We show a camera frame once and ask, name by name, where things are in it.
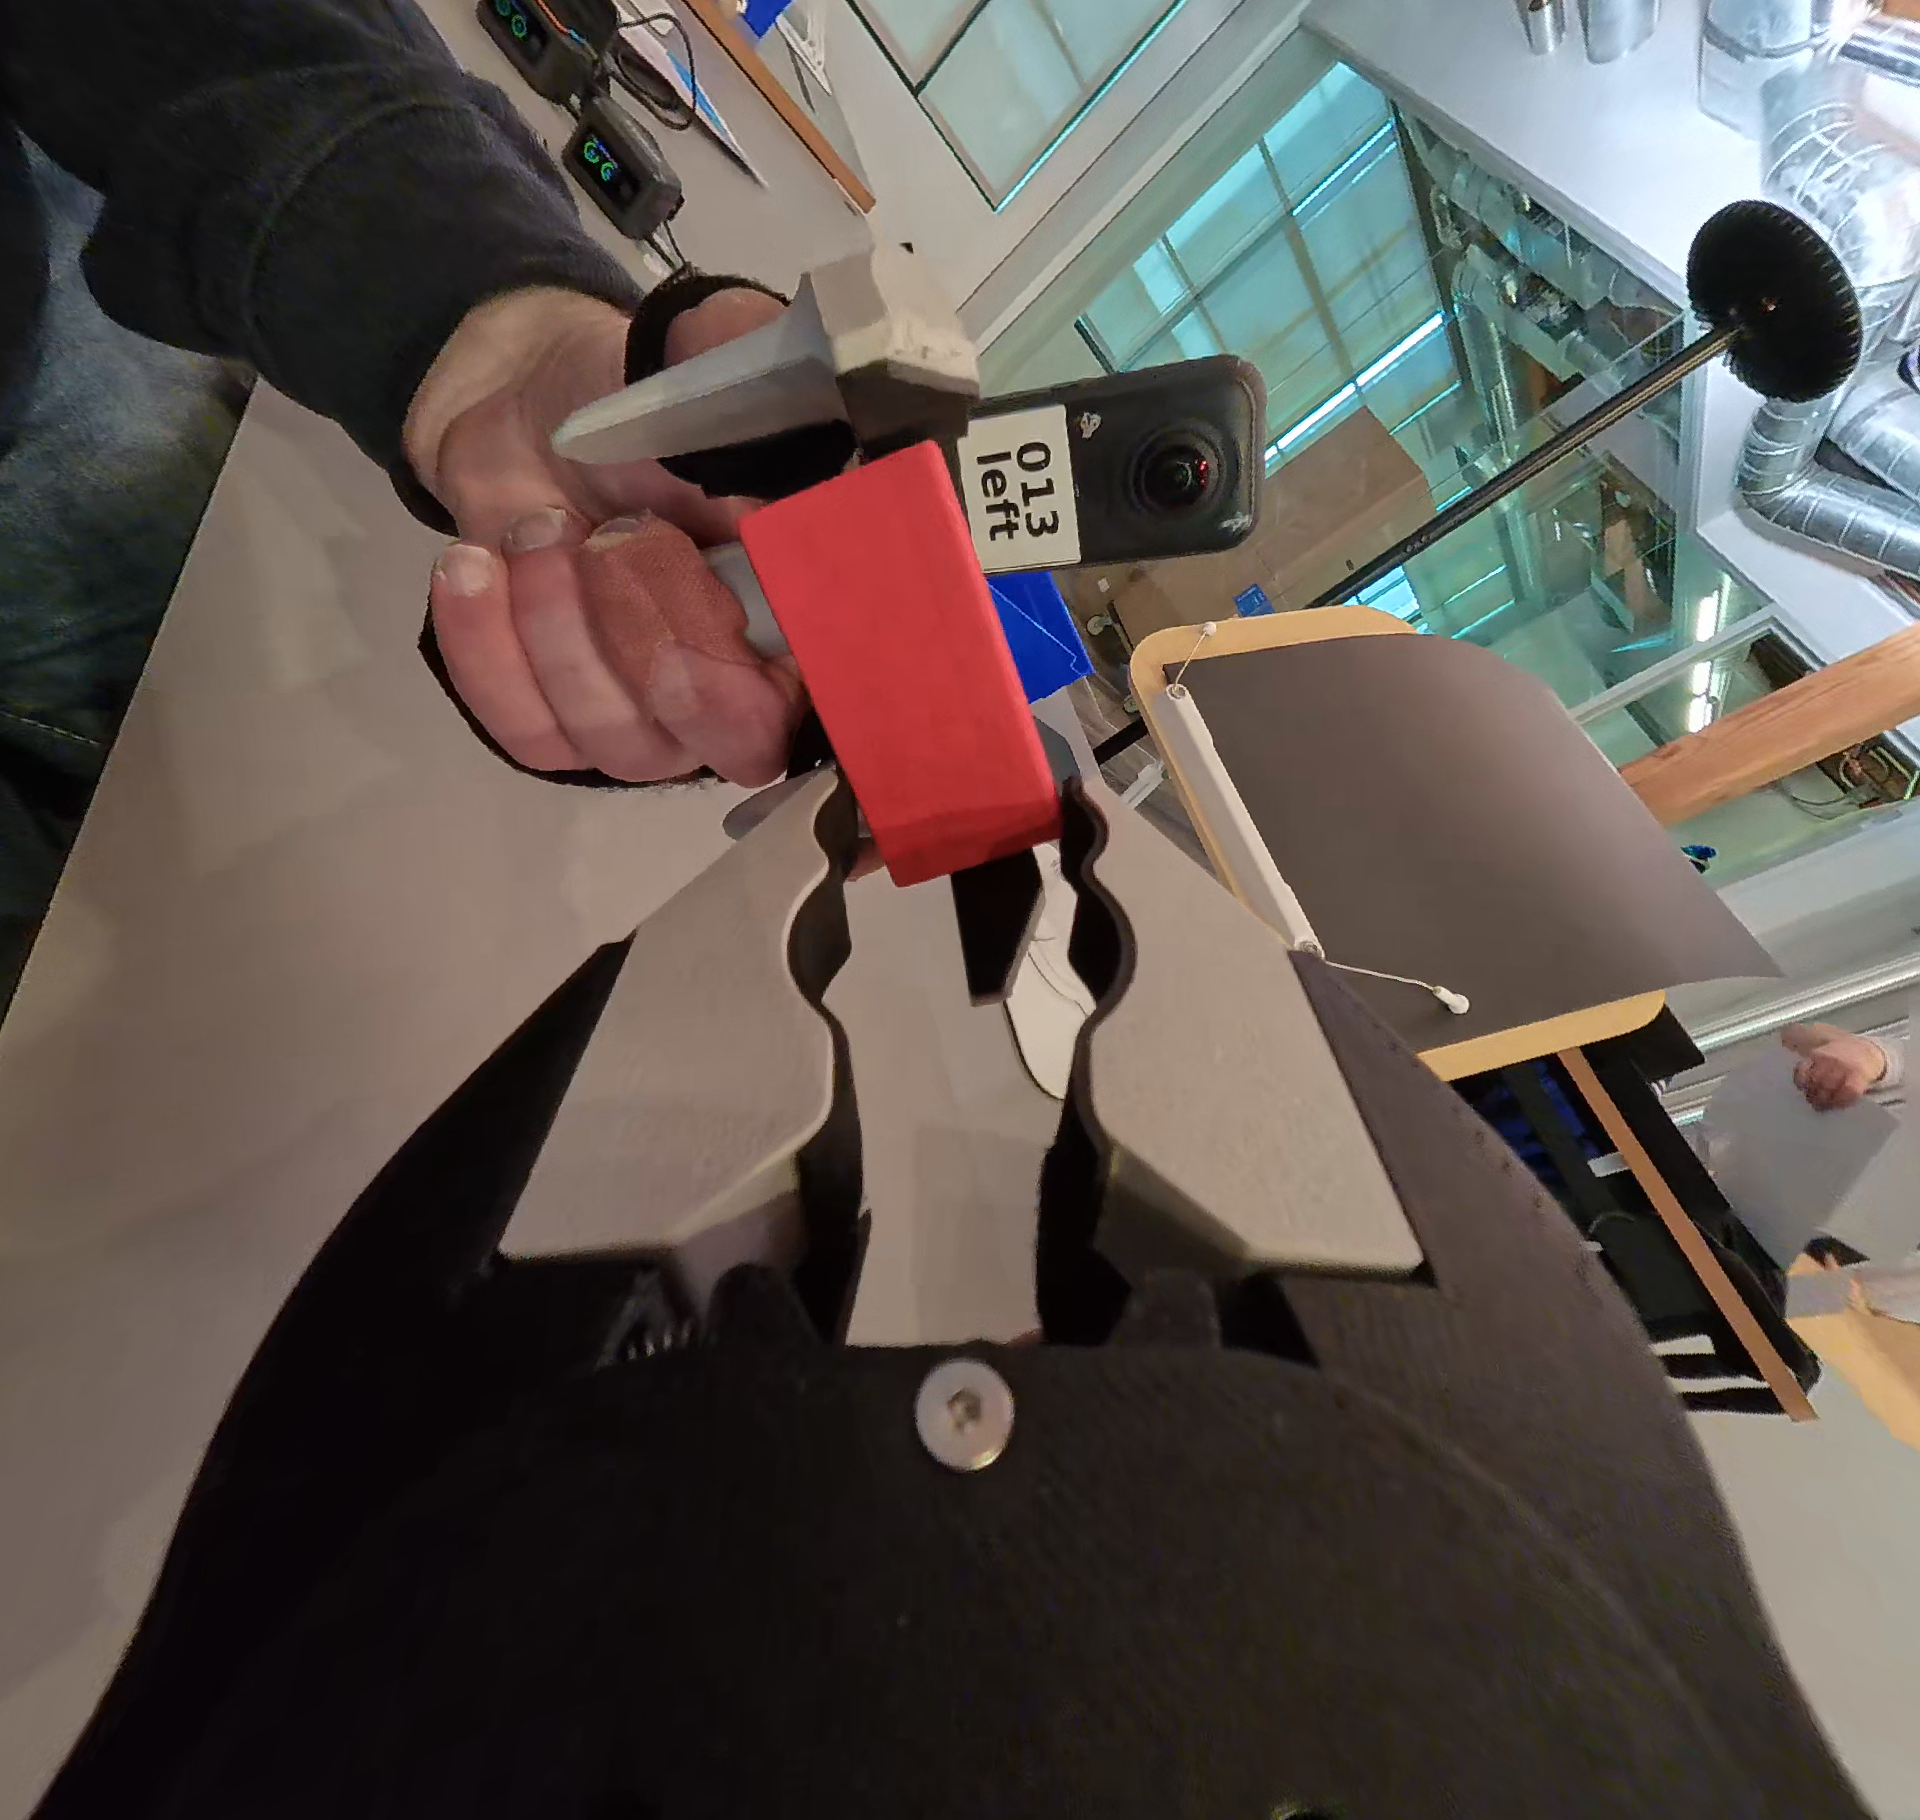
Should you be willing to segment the wooden beam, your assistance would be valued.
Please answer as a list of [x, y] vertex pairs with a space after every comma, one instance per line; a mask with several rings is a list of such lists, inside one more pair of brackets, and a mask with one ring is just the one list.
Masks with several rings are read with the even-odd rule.
[[1692, 822], [1918, 716], [1918, 624], [1620, 767], [1657, 824]]

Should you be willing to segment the red toy block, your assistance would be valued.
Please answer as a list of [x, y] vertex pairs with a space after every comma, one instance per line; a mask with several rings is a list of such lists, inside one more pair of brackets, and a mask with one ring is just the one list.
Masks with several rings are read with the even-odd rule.
[[739, 536], [896, 885], [1059, 837], [1060, 786], [937, 441], [748, 511]]

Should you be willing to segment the person's left forearm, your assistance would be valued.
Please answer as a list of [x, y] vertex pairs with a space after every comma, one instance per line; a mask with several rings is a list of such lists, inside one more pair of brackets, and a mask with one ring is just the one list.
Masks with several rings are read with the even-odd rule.
[[235, 361], [398, 466], [467, 317], [636, 287], [553, 158], [413, 0], [3, 0], [3, 127], [95, 199], [115, 324]]

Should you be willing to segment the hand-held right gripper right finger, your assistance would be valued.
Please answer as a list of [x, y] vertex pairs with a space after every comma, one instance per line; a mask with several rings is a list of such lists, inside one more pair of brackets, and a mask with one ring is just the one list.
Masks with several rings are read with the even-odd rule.
[[1102, 784], [1065, 784], [1060, 852], [1094, 1010], [1044, 1163], [1038, 1282], [1413, 1276], [1419, 1238], [1295, 953]]

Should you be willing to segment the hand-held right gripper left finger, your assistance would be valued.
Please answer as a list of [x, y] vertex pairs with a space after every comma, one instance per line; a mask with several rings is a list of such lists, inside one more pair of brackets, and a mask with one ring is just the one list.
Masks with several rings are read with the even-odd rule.
[[502, 1235], [513, 1257], [856, 1266], [850, 1052], [825, 994], [850, 953], [845, 780], [787, 780], [632, 930]]

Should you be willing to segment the person's left hand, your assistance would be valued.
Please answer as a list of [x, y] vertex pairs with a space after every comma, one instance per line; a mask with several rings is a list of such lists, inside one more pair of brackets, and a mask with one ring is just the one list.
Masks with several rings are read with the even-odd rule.
[[706, 550], [749, 496], [659, 462], [581, 466], [553, 429], [625, 386], [631, 317], [531, 287], [467, 312], [413, 395], [401, 454], [451, 516], [429, 619], [455, 694], [539, 772], [780, 780], [807, 697], [787, 655], [746, 642]]

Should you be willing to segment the black disc on pole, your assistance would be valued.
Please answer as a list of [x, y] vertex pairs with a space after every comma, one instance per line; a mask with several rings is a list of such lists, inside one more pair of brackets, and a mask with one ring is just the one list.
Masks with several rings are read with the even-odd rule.
[[1424, 524], [1350, 565], [1311, 607], [1354, 600], [1479, 513], [1549, 473], [1602, 432], [1722, 361], [1749, 392], [1788, 403], [1835, 392], [1859, 366], [1860, 304], [1835, 248], [1804, 217], [1762, 199], [1714, 211], [1687, 254], [1687, 302], [1702, 330], [1628, 386], [1573, 417]]

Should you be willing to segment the long wooden table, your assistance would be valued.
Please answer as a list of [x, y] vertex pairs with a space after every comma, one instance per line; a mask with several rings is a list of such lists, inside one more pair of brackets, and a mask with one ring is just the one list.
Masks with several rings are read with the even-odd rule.
[[[478, 1], [473, 0], [471, 13], [475, 23]], [[828, 126], [820, 123], [820, 108], [832, 106], [830, 87], [807, 59], [809, 44], [787, 39], [789, 27], [782, 16], [765, 39], [755, 42], [742, 23], [742, 0], [612, 1], [618, 7], [618, 30], [604, 78], [591, 99], [560, 105], [563, 110], [581, 113], [585, 102], [623, 89], [632, 108], [659, 127], [704, 127], [746, 173], [767, 185], [721, 105], [719, 57], [725, 57], [796, 144], [832, 177], [848, 204], [860, 215], [874, 211], [875, 197], [858, 172], [850, 134], [834, 115]]]

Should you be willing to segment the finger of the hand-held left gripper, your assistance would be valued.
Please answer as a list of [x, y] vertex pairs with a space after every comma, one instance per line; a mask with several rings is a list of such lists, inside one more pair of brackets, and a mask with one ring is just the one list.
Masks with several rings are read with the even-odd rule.
[[706, 569], [727, 589], [732, 603], [739, 610], [736, 633], [742, 650], [756, 657], [789, 657], [786, 633], [770, 610], [746, 546], [707, 546]]
[[875, 238], [803, 274], [782, 313], [568, 414], [573, 462], [737, 457], [755, 439], [841, 425], [874, 450], [947, 439], [981, 401], [973, 337], [924, 260]]

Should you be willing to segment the silver ventilation duct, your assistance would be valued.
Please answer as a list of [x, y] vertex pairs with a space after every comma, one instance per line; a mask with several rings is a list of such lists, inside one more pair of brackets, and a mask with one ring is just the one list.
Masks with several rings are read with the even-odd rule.
[[1758, 146], [1764, 195], [1820, 233], [1859, 300], [1852, 373], [1807, 401], [1762, 392], [1736, 486], [1800, 540], [1918, 572], [1918, 155], [1879, 85], [1916, 87], [1916, 15], [1884, 0], [1708, 0], [1700, 105]]

